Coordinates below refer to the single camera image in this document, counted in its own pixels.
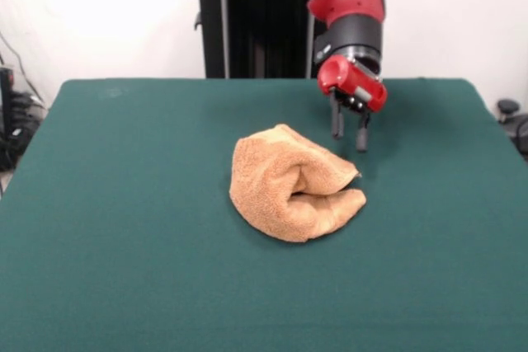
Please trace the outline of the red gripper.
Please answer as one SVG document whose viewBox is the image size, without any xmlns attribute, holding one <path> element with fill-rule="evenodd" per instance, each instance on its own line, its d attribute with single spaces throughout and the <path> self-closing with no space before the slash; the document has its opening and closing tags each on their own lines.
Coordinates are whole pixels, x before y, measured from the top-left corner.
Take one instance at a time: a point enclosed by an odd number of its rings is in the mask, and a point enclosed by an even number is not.
<svg viewBox="0 0 528 352">
<path fill-rule="evenodd" d="M 318 71 L 318 86 L 329 96 L 332 113 L 332 136 L 341 139 L 344 121 L 341 104 L 357 113 L 363 113 L 356 131 L 356 151 L 368 150 L 370 112 L 379 112 L 387 101 L 388 92 L 381 77 L 372 73 L 356 59 L 333 55 L 323 62 Z"/>
</svg>

